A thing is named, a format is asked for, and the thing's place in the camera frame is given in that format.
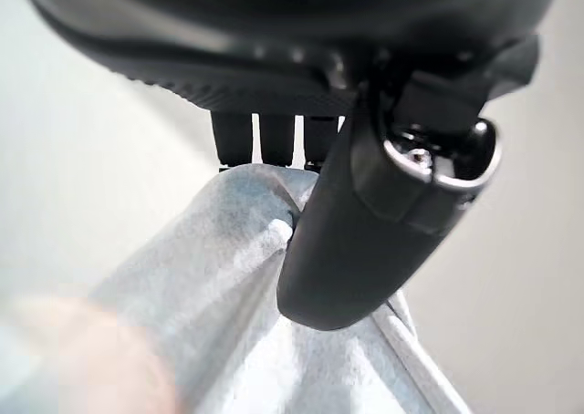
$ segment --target gray fabric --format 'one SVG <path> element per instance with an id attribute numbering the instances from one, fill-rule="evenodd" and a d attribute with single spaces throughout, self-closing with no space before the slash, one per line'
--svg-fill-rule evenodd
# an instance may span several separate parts
<path id="1" fill-rule="evenodd" d="M 170 402 L 160 400 L 172 393 L 174 408 L 165 412 L 467 412 L 437 368 L 419 360 L 402 296 L 391 302 L 409 337 L 395 336 L 397 323 L 384 319 L 395 317 L 387 306 L 332 333 L 296 325 L 277 312 L 278 272 L 316 178 L 265 165 L 222 173 L 89 299 L 103 315 L 115 316 L 121 363 L 144 350 L 128 331 L 148 340 L 146 362 L 158 364 L 170 380 L 165 387 L 162 374 L 153 371 L 158 368 L 148 368 L 157 382 L 157 403 L 168 408 Z M 75 351 L 66 348 L 69 339 L 93 334 L 88 327 L 95 325 L 91 317 L 80 317 L 56 355 Z M 93 354 L 81 351 L 77 361 Z M 69 412 L 64 407 L 75 404 L 64 400 L 78 382 L 66 381 L 52 364 L 17 391 L 3 412 Z M 110 384 L 101 397 L 122 397 L 119 384 Z M 146 393 L 151 412 L 163 412 L 151 407 L 152 394 Z M 452 398 L 454 403 L 444 402 Z"/>

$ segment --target white background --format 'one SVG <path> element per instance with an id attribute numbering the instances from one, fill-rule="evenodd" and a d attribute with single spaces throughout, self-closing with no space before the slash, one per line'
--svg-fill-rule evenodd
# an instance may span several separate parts
<path id="1" fill-rule="evenodd" d="M 407 285 L 422 342 L 476 412 L 584 412 L 583 4 L 557 0 L 534 85 L 486 110 L 502 168 Z M 86 60 L 25 0 L 0 0 L 0 41 L 1 395 L 34 366 L 14 302 L 85 294 L 217 162 L 207 112 Z"/>

